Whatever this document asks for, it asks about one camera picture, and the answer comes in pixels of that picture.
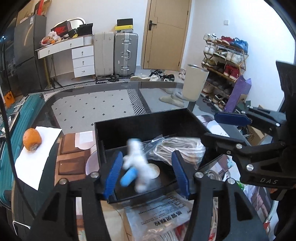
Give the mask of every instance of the suitcase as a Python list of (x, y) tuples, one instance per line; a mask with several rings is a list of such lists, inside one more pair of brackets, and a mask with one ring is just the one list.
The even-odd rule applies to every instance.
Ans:
[(102, 32), (94, 35), (94, 68), (96, 76), (114, 72), (114, 33)]
[(137, 34), (115, 34), (114, 73), (120, 76), (133, 76), (136, 72), (137, 52)]
[[(18, 110), (20, 112), (20, 117), (11, 135), (11, 146), (14, 162), (22, 151), (22, 136), (24, 135), (25, 131), (32, 126), (44, 104), (45, 101), (42, 94), (31, 95), (27, 97), (24, 104), (21, 106), (21, 109)], [(1, 150), (0, 162), (0, 205), (10, 209), (11, 202), (7, 193), (11, 193), (14, 179), (11, 171), (6, 143), (4, 144), (4, 148)]]

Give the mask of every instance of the blue bag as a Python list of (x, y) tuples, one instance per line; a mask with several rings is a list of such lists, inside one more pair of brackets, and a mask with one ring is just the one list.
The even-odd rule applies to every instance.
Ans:
[(244, 40), (240, 40), (238, 38), (234, 39), (234, 42), (231, 43), (232, 46), (237, 47), (237, 48), (241, 48), (244, 50), (244, 53), (247, 54), (248, 53), (248, 42), (244, 41)]

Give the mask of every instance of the drawer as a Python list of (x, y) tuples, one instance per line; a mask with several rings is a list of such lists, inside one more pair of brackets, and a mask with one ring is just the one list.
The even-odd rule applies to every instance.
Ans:
[(73, 68), (94, 65), (94, 56), (87, 56), (82, 58), (75, 58), (73, 60)]
[(59, 52), (59, 44), (54, 44), (44, 49), (41, 49), (38, 54), (38, 58), (44, 58), (45, 56)]
[(75, 78), (76, 77), (81, 77), (81, 76), (92, 75), (92, 74), (95, 74), (94, 65), (74, 69)]
[(75, 38), (70, 40), (65, 40), (63, 42), (59, 43), (59, 49), (60, 51), (66, 50), (66, 49), (72, 49), (77, 48), (84, 45), (83, 37), (81, 38)]
[(94, 46), (72, 49), (72, 59), (94, 55)]

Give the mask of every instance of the blue gripper pad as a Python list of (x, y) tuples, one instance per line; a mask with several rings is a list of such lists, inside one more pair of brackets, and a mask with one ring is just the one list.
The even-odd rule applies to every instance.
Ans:
[(252, 124), (252, 120), (249, 119), (245, 114), (236, 114), (229, 112), (216, 113), (215, 121), (221, 124), (233, 126), (247, 126)]
[(180, 163), (180, 161), (184, 161), (184, 160), (181, 157), (180, 153), (179, 154), (180, 154), (180, 157), (182, 158), (182, 160), (179, 160), (179, 158), (178, 158), (178, 156), (176, 154), (177, 152), (179, 152), (179, 151), (174, 151), (172, 153), (172, 166), (173, 166), (173, 169), (174, 169), (174, 173), (175, 173), (179, 188), (180, 188), (182, 194), (186, 198), (188, 198), (189, 195), (190, 195), (189, 181), (188, 181), (187, 175), (184, 172), (183, 167), (182, 167), (182, 165)]
[(119, 177), (119, 172), (121, 170), (123, 164), (123, 156), (122, 152), (120, 151), (113, 163), (113, 166), (110, 169), (109, 175), (105, 181), (105, 190), (104, 190), (104, 198), (107, 199), (113, 192), (115, 188), (115, 184)]

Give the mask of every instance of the blurry plush toy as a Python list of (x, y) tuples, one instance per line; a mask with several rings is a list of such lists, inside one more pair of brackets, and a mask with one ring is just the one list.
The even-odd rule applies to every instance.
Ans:
[(146, 156), (142, 150), (141, 141), (139, 139), (128, 140), (128, 155), (123, 158), (123, 168), (128, 170), (121, 178), (120, 184), (128, 186), (136, 179), (135, 191), (143, 193), (154, 177), (154, 170), (148, 165)]

